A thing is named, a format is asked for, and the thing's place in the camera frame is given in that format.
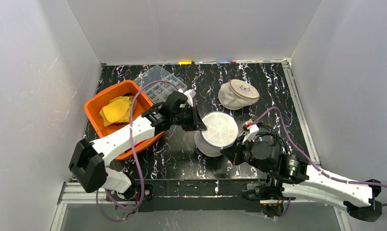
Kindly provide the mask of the white mesh bag beige trim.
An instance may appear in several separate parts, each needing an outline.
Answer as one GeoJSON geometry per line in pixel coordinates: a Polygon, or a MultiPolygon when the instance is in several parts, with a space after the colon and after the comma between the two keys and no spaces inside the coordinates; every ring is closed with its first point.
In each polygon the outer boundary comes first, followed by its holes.
{"type": "Polygon", "coordinates": [[[260,98],[259,92],[251,84],[233,79],[221,85],[218,99],[224,108],[238,110],[256,103],[260,98]]]}

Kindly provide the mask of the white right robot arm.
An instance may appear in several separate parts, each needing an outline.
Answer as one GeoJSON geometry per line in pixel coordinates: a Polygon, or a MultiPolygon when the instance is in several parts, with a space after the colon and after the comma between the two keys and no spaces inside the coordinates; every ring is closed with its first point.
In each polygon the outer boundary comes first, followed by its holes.
{"type": "Polygon", "coordinates": [[[375,199],[381,192],[377,180],[363,185],[352,184],[347,178],[336,181],[335,174],[326,177],[303,159],[284,154],[279,144],[238,139],[221,154],[234,165],[247,163],[267,174],[264,184],[248,187],[248,199],[306,199],[347,211],[351,217],[367,222],[377,221],[383,213],[382,204],[375,199]]]}

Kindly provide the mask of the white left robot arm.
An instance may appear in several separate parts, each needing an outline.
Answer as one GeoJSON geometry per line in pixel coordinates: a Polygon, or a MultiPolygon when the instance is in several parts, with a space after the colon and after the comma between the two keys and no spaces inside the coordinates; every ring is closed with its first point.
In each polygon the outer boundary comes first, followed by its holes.
{"type": "Polygon", "coordinates": [[[202,122],[193,103],[194,90],[172,92],[165,102],[154,104],[138,116],[132,125],[114,133],[88,142],[82,139],[76,144],[69,170],[85,192],[92,193],[100,188],[124,193],[131,187],[131,179],[123,172],[110,169],[112,160],[131,148],[132,144],[155,137],[172,125],[184,131],[202,131],[207,127],[202,122]]]}

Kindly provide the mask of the white mesh bag blue trim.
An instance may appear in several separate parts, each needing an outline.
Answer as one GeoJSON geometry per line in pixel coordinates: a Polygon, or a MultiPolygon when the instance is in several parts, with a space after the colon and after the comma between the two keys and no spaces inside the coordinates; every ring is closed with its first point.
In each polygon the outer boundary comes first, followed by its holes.
{"type": "Polygon", "coordinates": [[[219,157],[238,137],[237,123],[231,115],[218,111],[206,114],[202,121],[207,129],[195,133],[196,147],[208,157],[219,157]]]}

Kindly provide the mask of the orange plastic basin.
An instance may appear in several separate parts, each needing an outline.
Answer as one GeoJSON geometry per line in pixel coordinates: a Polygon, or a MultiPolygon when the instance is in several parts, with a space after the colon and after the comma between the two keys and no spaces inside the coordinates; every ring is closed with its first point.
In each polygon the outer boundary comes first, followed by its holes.
{"type": "MultiPolygon", "coordinates": [[[[111,101],[116,97],[124,96],[126,94],[131,94],[132,96],[135,96],[139,90],[140,90],[140,87],[136,84],[136,82],[132,80],[124,80],[120,83],[114,84],[102,90],[101,92],[99,92],[93,98],[91,98],[86,102],[84,106],[84,110],[91,125],[95,129],[95,132],[97,133],[98,138],[108,136],[129,124],[129,122],[127,122],[127,123],[120,123],[120,124],[112,124],[108,127],[104,127],[103,119],[99,115],[101,108],[106,106],[109,103],[109,101],[111,101]]],[[[133,120],[135,121],[135,119],[138,116],[140,116],[143,112],[150,109],[151,106],[153,106],[153,102],[143,91],[136,100],[134,110],[133,110],[133,120]]],[[[163,135],[164,135],[164,132],[161,132],[158,135],[154,136],[153,138],[150,138],[141,142],[137,142],[135,144],[136,153],[138,154],[143,150],[147,149],[163,135]]],[[[126,160],[131,158],[132,156],[133,154],[132,154],[131,148],[129,148],[128,150],[126,150],[125,152],[117,156],[115,159],[126,160]]]]}

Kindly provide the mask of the yellow cloth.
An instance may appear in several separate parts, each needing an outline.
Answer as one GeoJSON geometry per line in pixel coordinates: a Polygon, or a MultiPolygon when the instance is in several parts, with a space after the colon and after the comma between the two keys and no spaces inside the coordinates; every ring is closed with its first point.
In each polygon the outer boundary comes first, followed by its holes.
{"type": "Polygon", "coordinates": [[[132,100],[133,96],[120,96],[112,99],[106,106],[102,107],[99,115],[103,119],[104,127],[129,122],[132,100]]]}

